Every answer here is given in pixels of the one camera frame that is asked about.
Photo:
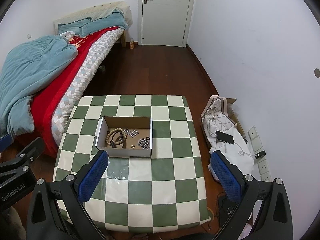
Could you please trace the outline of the black fitness band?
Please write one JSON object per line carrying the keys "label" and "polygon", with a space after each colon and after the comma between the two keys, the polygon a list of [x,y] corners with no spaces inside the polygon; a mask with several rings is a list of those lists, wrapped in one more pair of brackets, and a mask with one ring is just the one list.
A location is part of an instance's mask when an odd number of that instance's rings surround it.
{"label": "black fitness band", "polygon": [[121,129],[114,129],[109,132],[106,140],[109,146],[116,148],[119,145],[123,145],[125,141],[125,135]]}

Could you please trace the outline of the black charger plug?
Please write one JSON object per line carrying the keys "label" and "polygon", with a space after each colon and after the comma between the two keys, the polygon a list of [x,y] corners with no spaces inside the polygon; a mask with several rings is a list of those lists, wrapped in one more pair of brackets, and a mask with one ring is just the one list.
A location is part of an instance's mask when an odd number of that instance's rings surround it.
{"label": "black charger plug", "polygon": [[258,153],[255,154],[255,158],[256,158],[256,159],[259,159],[259,158],[261,158],[261,157],[263,157],[263,156],[265,156],[265,155],[266,155],[266,152],[265,152],[265,151],[260,151],[260,152],[258,152]]}

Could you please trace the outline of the black smartphone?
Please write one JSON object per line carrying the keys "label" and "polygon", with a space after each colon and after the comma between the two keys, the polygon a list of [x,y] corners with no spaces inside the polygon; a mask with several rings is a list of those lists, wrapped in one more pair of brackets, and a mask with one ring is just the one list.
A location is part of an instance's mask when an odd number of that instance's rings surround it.
{"label": "black smartphone", "polygon": [[215,134],[216,134],[217,140],[234,145],[234,139],[233,139],[232,135],[229,135],[227,133],[223,133],[221,131],[216,131]]}

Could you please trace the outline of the green white checkered tablecloth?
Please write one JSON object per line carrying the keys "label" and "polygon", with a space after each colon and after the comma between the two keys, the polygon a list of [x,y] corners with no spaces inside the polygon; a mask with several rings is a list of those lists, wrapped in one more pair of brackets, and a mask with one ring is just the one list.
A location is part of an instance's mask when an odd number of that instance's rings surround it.
{"label": "green white checkered tablecloth", "polygon": [[91,219],[107,230],[166,232],[209,220],[201,154],[187,100],[182,95],[84,96],[62,136],[54,180],[75,174],[97,153],[103,116],[152,119],[149,158],[110,158],[92,197]]}

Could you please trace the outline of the red bed sheet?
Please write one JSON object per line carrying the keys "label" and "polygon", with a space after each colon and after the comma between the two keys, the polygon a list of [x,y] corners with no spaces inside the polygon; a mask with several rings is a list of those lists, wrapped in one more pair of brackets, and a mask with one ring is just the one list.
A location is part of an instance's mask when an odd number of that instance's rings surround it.
{"label": "red bed sheet", "polygon": [[53,145],[53,136],[50,133],[53,112],[66,92],[67,87],[71,84],[72,78],[75,77],[76,71],[79,70],[80,65],[83,63],[86,48],[92,45],[106,31],[117,28],[106,28],[85,37],[77,35],[68,37],[70,44],[76,47],[78,55],[55,80],[35,94],[30,106],[34,120],[34,131],[17,136],[15,139],[17,142],[25,146],[36,137],[40,137],[45,144],[44,153],[52,158],[57,156],[58,146]]}

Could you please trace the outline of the checkered grey white mattress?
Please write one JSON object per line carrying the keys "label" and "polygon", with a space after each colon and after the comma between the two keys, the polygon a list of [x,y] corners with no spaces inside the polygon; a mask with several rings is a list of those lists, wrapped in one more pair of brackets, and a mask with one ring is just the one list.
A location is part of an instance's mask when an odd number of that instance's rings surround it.
{"label": "checkered grey white mattress", "polygon": [[122,28],[108,30],[86,48],[83,63],[53,112],[50,133],[53,136],[54,146],[59,146],[73,107],[80,101],[100,64],[123,33],[125,30]]}

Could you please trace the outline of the open cardboard box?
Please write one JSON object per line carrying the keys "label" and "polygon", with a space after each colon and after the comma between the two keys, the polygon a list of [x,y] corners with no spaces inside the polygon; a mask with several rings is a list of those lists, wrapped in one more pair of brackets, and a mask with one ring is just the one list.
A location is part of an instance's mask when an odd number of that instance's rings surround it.
{"label": "open cardboard box", "polygon": [[[112,148],[108,134],[121,129],[125,135],[123,145]],[[95,147],[115,158],[149,158],[152,156],[152,118],[146,116],[103,116],[96,131]]]}

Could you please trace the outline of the white patterned tote bag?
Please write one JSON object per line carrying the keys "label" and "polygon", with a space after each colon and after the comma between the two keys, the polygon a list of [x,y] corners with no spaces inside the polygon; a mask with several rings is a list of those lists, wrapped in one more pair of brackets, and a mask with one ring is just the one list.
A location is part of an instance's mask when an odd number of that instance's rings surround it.
{"label": "white patterned tote bag", "polygon": [[[237,123],[228,114],[228,99],[212,95],[201,114],[201,124],[210,153],[220,150],[225,158],[243,174],[251,174],[254,166],[254,155],[237,130]],[[233,136],[234,145],[216,139],[216,131]]]}

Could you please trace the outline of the teal blanket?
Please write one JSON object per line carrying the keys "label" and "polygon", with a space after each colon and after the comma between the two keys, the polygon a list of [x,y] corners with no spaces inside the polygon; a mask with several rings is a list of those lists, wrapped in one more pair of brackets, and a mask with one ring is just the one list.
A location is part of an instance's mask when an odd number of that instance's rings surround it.
{"label": "teal blanket", "polygon": [[76,58],[76,46],[60,35],[46,35],[13,48],[1,71],[1,138],[34,131],[32,97]]}

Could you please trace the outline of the teal pillow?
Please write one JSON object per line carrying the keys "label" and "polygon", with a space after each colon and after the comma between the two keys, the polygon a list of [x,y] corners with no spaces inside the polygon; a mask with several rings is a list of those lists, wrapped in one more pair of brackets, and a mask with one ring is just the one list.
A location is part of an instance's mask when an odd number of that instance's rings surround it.
{"label": "teal pillow", "polygon": [[72,31],[77,36],[85,37],[110,27],[120,27],[124,30],[129,28],[125,21],[124,13],[119,9],[113,9],[106,17],[96,20],[93,20],[92,17],[86,17],[71,23],[59,23],[58,34],[61,35],[67,31]]}

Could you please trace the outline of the small orange bottle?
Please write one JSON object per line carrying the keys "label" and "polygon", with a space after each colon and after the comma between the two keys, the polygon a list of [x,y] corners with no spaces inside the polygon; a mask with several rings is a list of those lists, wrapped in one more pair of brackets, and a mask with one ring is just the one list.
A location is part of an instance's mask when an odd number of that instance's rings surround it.
{"label": "small orange bottle", "polygon": [[134,39],[131,38],[130,39],[130,49],[134,49],[134,47],[135,47],[135,42],[134,42]]}

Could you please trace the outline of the cream headboard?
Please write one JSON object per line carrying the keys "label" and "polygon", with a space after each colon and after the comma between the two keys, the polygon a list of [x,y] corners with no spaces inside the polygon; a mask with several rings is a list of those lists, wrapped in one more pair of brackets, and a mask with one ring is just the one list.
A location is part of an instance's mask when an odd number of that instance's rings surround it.
{"label": "cream headboard", "polygon": [[72,23],[88,17],[91,18],[93,21],[98,20],[100,18],[105,18],[109,16],[114,10],[119,11],[123,14],[125,21],[129,26],[133,24],[130,6],[125,1],[116,1],[101,5],[95,5],[93,7],[76,11],[74,13],[71,13],[69,15],[63,16],[62,18],[55,20],[55,33],[57,34],[59,32],[60,24]]}

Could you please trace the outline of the white door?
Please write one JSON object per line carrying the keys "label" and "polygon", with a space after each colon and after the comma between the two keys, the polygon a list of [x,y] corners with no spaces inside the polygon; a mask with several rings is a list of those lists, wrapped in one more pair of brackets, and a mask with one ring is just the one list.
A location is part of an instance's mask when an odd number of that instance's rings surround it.
{"label": "white door", "polygon": [[138,44],[185,47],[195,0],[138,0]]}

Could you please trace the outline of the white wall socket strip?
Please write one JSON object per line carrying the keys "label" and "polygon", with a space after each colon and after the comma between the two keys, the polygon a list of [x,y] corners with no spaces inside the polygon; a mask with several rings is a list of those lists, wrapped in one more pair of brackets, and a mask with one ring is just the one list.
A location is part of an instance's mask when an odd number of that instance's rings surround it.
{"label": "white wall socket strip", "polygon": [[254,126],[252,126],[248,130],[249,142],[251,144],[251,148],[253,150],[253,154],[255,157],[255,163],[259,170],[260,179],[262,181],[272,181],[270,169],[268,167],[268,162],[266,158],[266,151],[263,148],[263,144],[257,133],[257,130]]}

